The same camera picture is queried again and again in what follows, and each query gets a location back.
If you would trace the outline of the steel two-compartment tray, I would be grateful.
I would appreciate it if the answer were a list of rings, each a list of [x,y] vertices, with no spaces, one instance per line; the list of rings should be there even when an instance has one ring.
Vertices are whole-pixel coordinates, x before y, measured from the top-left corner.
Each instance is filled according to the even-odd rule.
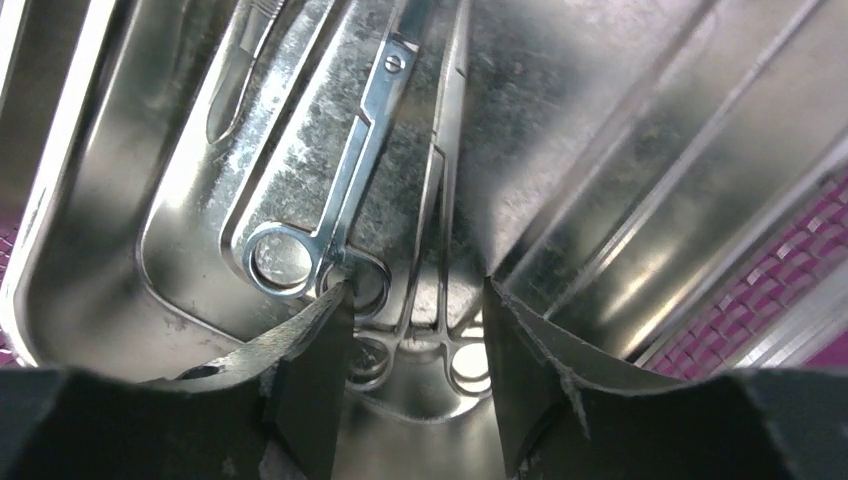
[[[285,1],[232,131],[207,115],[250,1],[5,1],[1,5],[1,372],[70,367],[129,383],[174,379],[292,319],[242,265],[264,222],[320,219],[382,35],[400,1]],[[349,244],[391,273],[331,275],[353,300],[353,350],[328,479],[511,479],[492,389],[456,394],[441,360],[402,362],[371,392],[348,383],[362,330],[402,309],[444,48],[460,1],[437,5]],[[557,185],[512,256],[554,302],[483,269],[449,302],[483,333],[486,279],[612,357],[646,366],[662,342],[762,259],[832,182],[847,183],[843,1],[470,1],[457,184],[474,174]],[[311,226],[275,218],[224,244],[132,232],[161,192],[218,178],[327,176]],[[257,262],[292,286],[306,251],[278,235]]]

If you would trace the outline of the steel surgical scissors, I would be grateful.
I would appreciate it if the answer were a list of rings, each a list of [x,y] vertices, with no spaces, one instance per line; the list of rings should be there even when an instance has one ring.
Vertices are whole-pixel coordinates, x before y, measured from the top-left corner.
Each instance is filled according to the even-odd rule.
[[[354,277],[357,271],[368,270],[378,280],[376,297],[356,305],[354,318],[371,319],[385,306],[391,284],[390,270],[382,260],[351,246],[349,233],[424,45],[436,5],[435,1],[400,1],[393,8],[317,226],[307,231],[287,222],[269,221],[257,226],[247,237],[242,265],[259,291],[281,300],[298,299],[310,290],[320,296],[331,286],[333,273],[348,269]],[[273,283],[258,268],[260,242],[276,235],[304,248],[309,259],[308,273],[292,286]]]

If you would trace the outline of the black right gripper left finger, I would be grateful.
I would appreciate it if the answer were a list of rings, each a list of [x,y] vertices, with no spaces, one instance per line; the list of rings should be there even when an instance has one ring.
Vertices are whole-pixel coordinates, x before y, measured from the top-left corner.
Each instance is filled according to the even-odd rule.
[[[353,326],[343,282],[174,379],[135,384],[79,368],[5,368],[1,475],[328,479]]]

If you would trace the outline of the maroon cloth wrap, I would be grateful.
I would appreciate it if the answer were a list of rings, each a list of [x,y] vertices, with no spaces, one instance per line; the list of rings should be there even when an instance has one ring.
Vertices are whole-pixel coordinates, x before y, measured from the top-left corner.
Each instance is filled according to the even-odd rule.
[[[303,180],[293,174],[269,178],[216,179],[207,189],[195,188],[189,198],[194,212],[178,211],[179,196],[161,192],[146,218],[132,232],[146,240],[159,229],[169,235],[188,231],[207,240],[219,229],[224,244],[242,244],[248,228],[282,218],[313,225],[324,204],[330,180]],[[451,271],[451,292],[462,308],[470,304],[483,269],[513,276],[516,286],[538,308],[553,304],[539,280],[528,280],[529,265],[512,256],[521,230],[530,229],[557,192],[547,178],[509,175],[496,181],[474,174],[456,188],[460,234],[454,247],[457,266]],[[646,366],[683,379],[701,378],[738,366],[792,363],[828,366],[847,361],[847,310],[821,312],[814,292],[834,282],[847,263],[847,183],[830,183],[813,211],[796,219],[769,252],[735,275],[719,298],[699,314],[688,315],[668,341],[662,342]]]

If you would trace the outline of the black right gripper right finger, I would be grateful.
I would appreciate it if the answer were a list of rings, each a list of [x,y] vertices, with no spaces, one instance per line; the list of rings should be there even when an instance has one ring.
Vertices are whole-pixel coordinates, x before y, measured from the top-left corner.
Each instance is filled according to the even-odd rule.
[[[511,479],[843,479],[845,370],[680,381],[612,357],[492,279],[484,343]]]

